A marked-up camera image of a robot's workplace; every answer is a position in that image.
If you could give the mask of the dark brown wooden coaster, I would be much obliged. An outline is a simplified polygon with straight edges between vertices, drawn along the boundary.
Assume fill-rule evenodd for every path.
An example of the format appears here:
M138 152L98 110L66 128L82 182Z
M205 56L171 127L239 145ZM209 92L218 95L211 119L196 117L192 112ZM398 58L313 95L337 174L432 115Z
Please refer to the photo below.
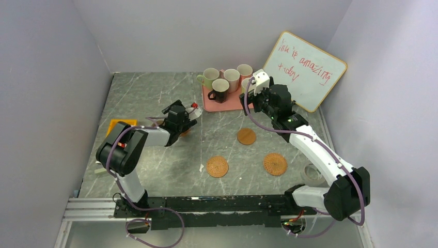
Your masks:
M180 134L180 137L185 137L185 136L187 136L187 135L189 134L189 132L190 132L190 129L186 130L185 132L182 132L182 133Z

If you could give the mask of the light wooden coaster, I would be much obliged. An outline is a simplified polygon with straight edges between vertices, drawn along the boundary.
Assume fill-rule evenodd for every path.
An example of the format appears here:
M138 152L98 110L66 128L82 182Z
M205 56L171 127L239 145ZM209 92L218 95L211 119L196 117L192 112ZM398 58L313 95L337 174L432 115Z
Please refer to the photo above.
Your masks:
M250 128L241 128L237 132L237 140L242 145L251 145L256 141L256 133Z

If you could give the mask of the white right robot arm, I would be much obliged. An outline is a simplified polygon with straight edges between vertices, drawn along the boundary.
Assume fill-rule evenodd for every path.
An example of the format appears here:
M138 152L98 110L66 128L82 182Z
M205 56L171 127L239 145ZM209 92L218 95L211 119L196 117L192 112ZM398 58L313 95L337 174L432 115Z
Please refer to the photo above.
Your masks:
M294 186L284 200L289 214L303 207L323 210L333 219L349 219L358 226L365 222L365 207L370 204L370 174L337 155L313 130L309 122L293 111L288 87L259 71L248 79L245 93L239 96L244 114L258 127L275 132L296 147L317 168L328 188Z

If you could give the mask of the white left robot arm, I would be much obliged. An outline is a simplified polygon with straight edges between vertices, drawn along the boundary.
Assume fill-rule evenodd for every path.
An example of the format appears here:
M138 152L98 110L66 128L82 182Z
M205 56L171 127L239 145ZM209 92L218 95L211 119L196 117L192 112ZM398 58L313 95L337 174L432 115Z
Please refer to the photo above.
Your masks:
M163 122L152 127L133 126L125 121L115 124L96 152L96 160L114 177L127 210L134 217L148 210L148 193L135 170L144 147L169 147L180 135L197 124L202 109L193 103L185 107L180 100L162 110Z

